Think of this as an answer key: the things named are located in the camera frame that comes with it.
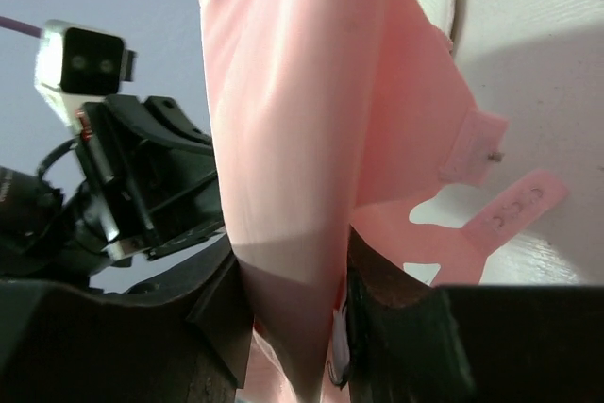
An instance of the black cable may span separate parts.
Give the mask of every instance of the black cable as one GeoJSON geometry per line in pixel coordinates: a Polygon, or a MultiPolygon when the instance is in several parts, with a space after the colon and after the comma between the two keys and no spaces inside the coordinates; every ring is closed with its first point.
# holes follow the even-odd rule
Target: black cable
{"type": "Polygon", "coordinates": [[[48,155],[46,155],[46,158],[42,160],[42,162],[38,166],[38,169],[36,170],[38,178],[44,179],[44,176],[46,175],[46,172],[48,172],[48,169],[50,169],[55,164],[55,162],[57,162],[67,153],[72,151],[72,148],[74,147],[75,143],[76,141],[74,139],[70,139],[69,141],[63,142],[53,151],[48,153],[48,155]]]}

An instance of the gray background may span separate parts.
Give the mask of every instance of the gray background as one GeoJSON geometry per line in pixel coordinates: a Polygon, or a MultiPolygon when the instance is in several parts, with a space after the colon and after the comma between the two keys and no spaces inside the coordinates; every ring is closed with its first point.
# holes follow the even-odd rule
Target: gray background
{"type": "MultiPolygon", "coordinates": [[[[195,123],[209,130],[197,0],[0,0],[0,15],[33,25],[61,19],[121,36],[139,53],[135,82],[123,92],[172,96],[195,123]]],[[[0,29],[0,165],[27,173],[68,138],[33,87],[37,49],[37,40],[0,29]]],[[[68,157],[51,170],[49,179],[71,193],[82,176],[68,157]]],[[[93,283],[122,291],[191,253],[154,263],[139,259],[133,269],[109,269],[93,283]]]]}

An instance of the purple cable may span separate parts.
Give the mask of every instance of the purple cable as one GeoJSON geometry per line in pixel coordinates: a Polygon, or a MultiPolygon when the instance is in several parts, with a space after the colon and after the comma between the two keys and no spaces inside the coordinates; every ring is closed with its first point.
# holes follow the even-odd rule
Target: purple cable
{"type": "Polygon", "coordinates": [[[0,16],[0,28],[14,30],[15,32],[23,33],[34,38],[39,38],[42,35],[41,28],[22,23],[21,21],[15,21],[14,19],[6,18],[4,16],[0,16]]]}

